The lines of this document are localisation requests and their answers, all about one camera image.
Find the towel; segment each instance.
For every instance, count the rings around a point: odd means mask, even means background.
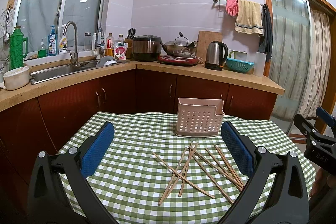
[[[238,0],[239,12],[235,30],[241,33],[263,34],[260,3],[249,0]]]
[[[268,10],[268,6],[264,4],[262,6],[262,28],[264,29],[264,35],[260,37],[258,52],[266,53],[266,62],[270,61],[272,57],[273,46],[273,30],[271,15]]]
[[[226,0],[226,11],[232,17],[237,15],[239,11],[238,0]]]

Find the rice cooker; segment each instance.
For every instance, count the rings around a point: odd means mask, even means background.
[[[161,54],[161,37],[142,35],[135,37],[132,42],[133,58],[136,61],[156,61]]]

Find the electric kettle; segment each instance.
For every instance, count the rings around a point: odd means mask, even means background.
[[[223,63],[227,59],[228,49],[223,42],[213,41],[209,44],[205,68],[222,70]]]

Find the blue colander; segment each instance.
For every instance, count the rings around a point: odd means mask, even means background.
[[[242,61],[234,58],[227,58],[226,65],[229,67],[230,70],[247,73],[253,67],[253,62]]]

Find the table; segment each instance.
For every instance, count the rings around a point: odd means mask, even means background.
[[[95,135],[105,121],[114,124],[115,137],[95,174],[88,177],[87,181],[119,223],[217,223],[231,206],[193,159],[189,165],[187,178],[216,198],[209,198],[187,183],[182,197],[179,198],[180,180],[177,188],[161,206],[158,206],[158,201],[172,174],[154,158],[152,151],[176,168],[184,148],[191,141],[199,142],[197,151],[215,164],[205,148],[208,148],[219,160],[220,156],[214,148],[214,144],[217,144],[243,182],[246,183],[248,180],[247,176],[238,171],[220,135],[199,139],[177,137],[174,134],[176,114],[119,115],[98,112],[59,153],[65,153],[72,146],[79,147],[87,137]],[[240,134],[249,136],[256,146],[263,145],[271,153],[285,155],[288,151],[294,150],[298,154],[307,190],[310,192],[315,180],[315,168],[275,123],[246,121],[232,116],[224,116],[224,121],[230,121]],[[188,155],[185,156],[181,166],[187,158]],[[204,163],[204,166],[231,199],[235,200],[239,195],[236,187],[218,172],[209,169],[207,164]],[[273,178],[273,174],[269,176],[253,213],[259,212],[264,205]],[[61,175],[61,180],[74,211],[84,215],[71,191],[66,175]]]

